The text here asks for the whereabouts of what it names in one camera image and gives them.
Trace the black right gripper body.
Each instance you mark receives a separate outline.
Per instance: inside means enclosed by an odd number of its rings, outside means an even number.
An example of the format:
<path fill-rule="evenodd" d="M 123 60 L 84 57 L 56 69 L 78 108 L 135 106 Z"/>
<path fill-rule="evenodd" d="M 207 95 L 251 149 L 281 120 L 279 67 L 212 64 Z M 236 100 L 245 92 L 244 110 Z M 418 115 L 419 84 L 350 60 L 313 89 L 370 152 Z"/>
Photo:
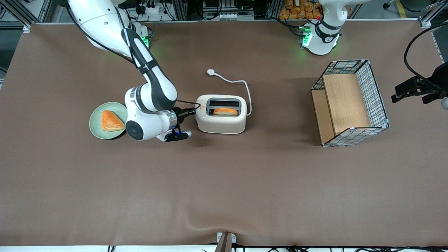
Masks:
<path fill-rule="evenodd" d="M 173 107 L 173 112 L 175 113 L 177 119 L 175 129 L 181 131 L 180 125 L 184 121 L 184 118 L 186 117 L 186 109 L 182 109 L 180 107 Z"/>

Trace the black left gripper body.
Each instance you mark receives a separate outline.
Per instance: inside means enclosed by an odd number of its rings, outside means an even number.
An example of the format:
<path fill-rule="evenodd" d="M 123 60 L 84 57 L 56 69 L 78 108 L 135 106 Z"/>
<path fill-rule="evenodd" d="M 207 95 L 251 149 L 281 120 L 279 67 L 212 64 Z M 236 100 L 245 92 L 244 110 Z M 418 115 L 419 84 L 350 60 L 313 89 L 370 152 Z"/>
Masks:
<path fill-rule="evenodd" d="M 432 73 L 432 83 L 448 92 L 448 62 L 444 62 L 435 68 Z"/>

